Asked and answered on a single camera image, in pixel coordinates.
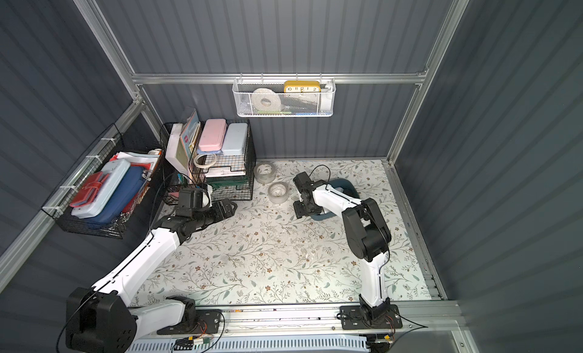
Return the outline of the teal plastic storage box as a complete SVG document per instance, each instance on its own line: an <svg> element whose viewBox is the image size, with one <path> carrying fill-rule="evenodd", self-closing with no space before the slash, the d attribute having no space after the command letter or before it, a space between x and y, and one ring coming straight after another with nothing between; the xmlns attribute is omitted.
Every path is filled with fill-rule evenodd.
<svg viewBox="0 0 583 353"><path fill-rule="evenodd" d="M329 182L330 187L333 187L335 190L347 195L348 197L353 197L356 199L360 199L359 193L356 191L354 185L347 179L344 178L337 178L333 179ZM320 222L326 219L333 218L335 216L334 213L327 209L323 209L323 212L318 215L311 216L311 219L314 221Z"/></svg>

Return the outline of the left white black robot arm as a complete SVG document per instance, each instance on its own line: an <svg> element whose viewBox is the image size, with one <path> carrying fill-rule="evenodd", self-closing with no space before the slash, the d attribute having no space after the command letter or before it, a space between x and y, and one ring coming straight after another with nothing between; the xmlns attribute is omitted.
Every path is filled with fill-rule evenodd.
<svg viewBox="0 0 583 353"><path fill-rule="evenodd" d="M177 210L153 224L150 234L109 274L89 288L75 289L66 306L59 339L74 351L125 352L150 333L202 331L196 303L173 296L146 307L130 306L149 275L179 246L205 228L235 215L229 199L209 207Z"/></svg>

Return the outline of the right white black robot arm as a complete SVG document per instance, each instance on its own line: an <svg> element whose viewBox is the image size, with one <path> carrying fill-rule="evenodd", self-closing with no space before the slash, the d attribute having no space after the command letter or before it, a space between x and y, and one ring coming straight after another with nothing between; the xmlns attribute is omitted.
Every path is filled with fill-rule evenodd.
<svg viewBox="0 0 583 353"><path fill-rule="evenodd" d="M377 202L351 197L327 181L312 180L306 172L297 174L293 183L300 196L294 202L297 218L327 211L343 221L349 249L360 260L361 313L369 324L381 318L390 310L384 266L390 261L392 236Z"/></svg>

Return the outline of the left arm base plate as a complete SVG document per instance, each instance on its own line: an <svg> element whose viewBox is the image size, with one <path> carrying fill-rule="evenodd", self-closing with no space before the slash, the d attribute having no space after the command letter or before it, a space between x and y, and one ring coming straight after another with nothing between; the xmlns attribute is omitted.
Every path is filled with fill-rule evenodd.
<svg viewBox="0 0 583 353"><path fill-rule="evenodd" d="M186 311L179 324L162 328L156 333L161 336L215 334L220 330L221 317L221 310Z"/></svg>

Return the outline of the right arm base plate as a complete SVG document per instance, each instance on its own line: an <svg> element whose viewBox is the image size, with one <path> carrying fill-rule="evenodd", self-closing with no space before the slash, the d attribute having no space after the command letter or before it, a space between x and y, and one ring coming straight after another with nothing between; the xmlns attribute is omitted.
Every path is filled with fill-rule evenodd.
<svg viewBox="0 0 583 353"><path fill-rule="evenodd" d="M343 305L336 315L343 330L398 330L403 327L399 309L395 304L381 307L373 313L363 307Z"/></svg>

